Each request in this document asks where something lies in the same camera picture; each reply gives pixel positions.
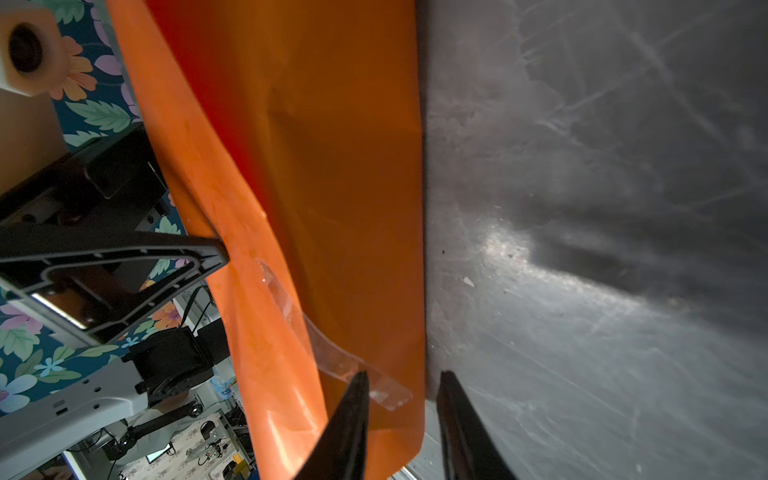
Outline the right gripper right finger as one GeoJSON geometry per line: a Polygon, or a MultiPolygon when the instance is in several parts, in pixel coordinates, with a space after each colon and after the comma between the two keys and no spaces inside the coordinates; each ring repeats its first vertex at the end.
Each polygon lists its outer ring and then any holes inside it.
{"type": "Polygon", "coordinates": [[[441,372],[436,406],[446,479],[518,479],[496,449],[453,371],[441,372]]]}

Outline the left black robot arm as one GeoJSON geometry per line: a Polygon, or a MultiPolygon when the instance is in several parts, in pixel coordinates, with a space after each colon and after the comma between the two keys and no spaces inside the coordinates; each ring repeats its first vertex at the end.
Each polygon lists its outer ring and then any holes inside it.
{"type": "MultiPolygon", "coordinates": [[[[229,260],[217,239],[158,233],[166,191],[145,128],[86,141],[1,199],[1,286],[65,349],[93,352],[229,260]]],[[[221,326],[161,331],[1,420],[1,475],[18,479],[78,441],[208,380],[221,326]]]]}

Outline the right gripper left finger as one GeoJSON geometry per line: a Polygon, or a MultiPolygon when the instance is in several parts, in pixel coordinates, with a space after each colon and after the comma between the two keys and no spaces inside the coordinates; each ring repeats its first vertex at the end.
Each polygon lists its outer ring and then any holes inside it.
{"type": "Polygon", "coordinates": [[[356,373],[295,480],[362,480],[369,424],[369,377],[356,373]]]}

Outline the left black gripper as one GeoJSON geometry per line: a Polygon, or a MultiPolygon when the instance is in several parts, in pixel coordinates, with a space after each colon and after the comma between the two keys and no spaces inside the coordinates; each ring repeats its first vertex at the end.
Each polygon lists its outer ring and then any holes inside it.
{"type": "Polygon", "coordinates": [[[137,123],[86,141],[2,194],[9,304],[67,346],[98,346],[225,266],[218,239],[141,232],[170,213],[167,193],[137,123]]]}

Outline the clear tape strip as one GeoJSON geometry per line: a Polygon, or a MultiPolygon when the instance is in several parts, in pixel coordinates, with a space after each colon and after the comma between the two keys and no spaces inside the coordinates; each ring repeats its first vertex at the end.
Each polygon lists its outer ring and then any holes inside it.
{"type": "Polygon", "coordinates": [[[261,282],[269,291],[278,312],[320,372],[346,384],[357,373],[366,372],[370,382],[370,399],[390,412],[413,399],[411,391],[400,382],[330,340],[302,311],[271,267],[261,259],[257,259],[256,263],[262,273],[261,282]]]}

